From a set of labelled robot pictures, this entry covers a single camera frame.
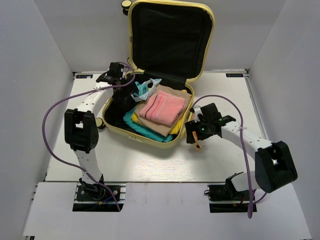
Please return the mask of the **beige cosmetic tube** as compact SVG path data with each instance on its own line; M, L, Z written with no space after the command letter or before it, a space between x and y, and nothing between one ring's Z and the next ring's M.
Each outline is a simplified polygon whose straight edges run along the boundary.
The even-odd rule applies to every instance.
M198 140L198 136L197 133L195 131L192 132L192 136L194 139L194 143L192 144L192 146L195 148L196 151L200 151L202 149L202 146Z

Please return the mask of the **teal cat-ear headphones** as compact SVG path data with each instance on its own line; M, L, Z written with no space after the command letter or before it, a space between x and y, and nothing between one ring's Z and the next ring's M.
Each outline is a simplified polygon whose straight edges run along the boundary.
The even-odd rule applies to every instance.
M156 88L161 83L161 81L161 78L150 78L149 80L143 83L138 83L136 81L135 85L138 89L138 92L131 94L132 99L136 103L147 100L150 96L152 96L155 93Z

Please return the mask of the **pink striped towel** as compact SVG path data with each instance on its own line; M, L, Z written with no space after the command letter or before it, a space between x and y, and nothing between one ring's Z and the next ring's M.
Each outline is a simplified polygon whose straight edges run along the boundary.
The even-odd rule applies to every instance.
M186 100L184 98L159 90L138 111L138 115L146 120L171 126L178 119L185 106Z

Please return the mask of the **teal cloth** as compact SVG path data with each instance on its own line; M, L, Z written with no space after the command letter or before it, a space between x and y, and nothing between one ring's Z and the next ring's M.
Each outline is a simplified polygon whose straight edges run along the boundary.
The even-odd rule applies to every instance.
M132 108L130 111L128 111L124 117L123 121L127 126L129 126L131 129L136 131L138 134L149 138L151 140L154 140L156 142L161 142L161 143L168 143L171 142L174 139L174 135L177 135L182 127L182 120L180 119L177 124L174 126L174 128L169 132L167 136L163 136L150 128L146 126L142 126L137 123L138 117L135 116L134 119L135 121L132 120L132 116L135 115L135 110L136 110L137 105Z

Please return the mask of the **yellow suitcase with black lining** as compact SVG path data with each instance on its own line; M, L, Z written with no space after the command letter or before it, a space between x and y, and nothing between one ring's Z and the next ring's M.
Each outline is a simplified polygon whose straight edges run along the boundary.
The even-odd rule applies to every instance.
M215 26L213 11L205 4L177 0L138 0L128 9L130 56L135 81L160 78L160 89L194 98L191 83L203 73ZM154 140L138 130L152 128L144 120L132 122L143 106L114 95L102 111L103 121L114 133L160 149L172 148L184 136L181 126L167 138Z

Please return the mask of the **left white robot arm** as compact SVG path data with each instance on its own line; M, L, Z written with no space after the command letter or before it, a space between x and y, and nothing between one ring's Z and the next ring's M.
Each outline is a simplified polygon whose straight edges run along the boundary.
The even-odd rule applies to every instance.
M97 78L93 92L88 93L76 108L67 109L64 113L64 140L75 153L79 166L84 169L80 182L90 185L88 193L96 200L103 198L106 193L106 187L100 184L104 180L95 153L99 140L96 116L114 94L110 86L121 84L124 67L119 62L112 62L108 71Z

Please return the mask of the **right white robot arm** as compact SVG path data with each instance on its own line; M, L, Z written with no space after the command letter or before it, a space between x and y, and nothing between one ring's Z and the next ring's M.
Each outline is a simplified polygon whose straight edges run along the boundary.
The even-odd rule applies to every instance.
M242 150L254 160L254 170L235 173L225 180L226 195L236 200L244 191L261 189L265 193L297 180L298 173L289 149L283 142L271 142L241 127L230 115L222 116L214 103L190 109L194 119L186 122L186 142L196 150L201 141L217 135Z

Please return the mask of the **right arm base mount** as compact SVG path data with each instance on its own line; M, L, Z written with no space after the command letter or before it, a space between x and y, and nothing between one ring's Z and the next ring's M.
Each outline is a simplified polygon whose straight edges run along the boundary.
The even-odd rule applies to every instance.
M203 192L208 196L210 213L247 213L249 208L249 191L228 193L224 184L208 184Z

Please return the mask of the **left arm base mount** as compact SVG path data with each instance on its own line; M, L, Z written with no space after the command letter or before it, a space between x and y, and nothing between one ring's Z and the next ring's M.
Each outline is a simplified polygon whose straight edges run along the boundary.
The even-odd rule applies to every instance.
M126 185L109 184L108 187L112 190L119 209L122 210L125 197L126 197ZM74 201L73 212L119 212L116 202L114 201L111 193L103 188L100 192L93 192L85 189L80 183L77 184Z

